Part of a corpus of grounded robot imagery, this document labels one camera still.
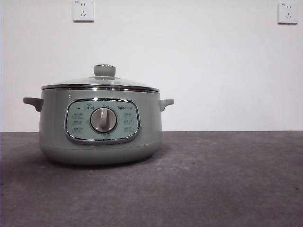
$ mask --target pot handle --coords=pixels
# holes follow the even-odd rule
[[[38,112],[41,112],[43,106],[43,99],[25,97],[23,98],[23,103],[33,105]]]
[[[159,104],[160,104],[160,110],[164,111],[166,106],[173,105],[174,103],[175,103],[174,99],[163,99],[163,100],[160,100],[160,102],[159,102]]]

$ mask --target rotary knob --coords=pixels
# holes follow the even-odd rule
[[[92,127],[98,132],[111,131],[115,127],[116,122],[116,114],[108,108],[99,108],[90,117]]]

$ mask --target green lid knob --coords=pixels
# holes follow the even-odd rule
[[[96,77],[114,77],[116,74],[116,68],[112,65],[95,65],[94,74],[96,75]]]

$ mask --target electric hot pot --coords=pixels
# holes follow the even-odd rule
[[[161,111],[174,104],[159,90],[115,77],[111,65],[95,76],[42,87],[23,99],[40,113],[40,148],[51,160],[104,165],[151,156],[161,144]]]

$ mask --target wall outlet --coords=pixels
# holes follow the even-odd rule
[[[278,24],[298,23],[298,3],[280,2],[278,3]]]
[[[94,22],[94,1],[74,0],[72,17],[74,22]]]

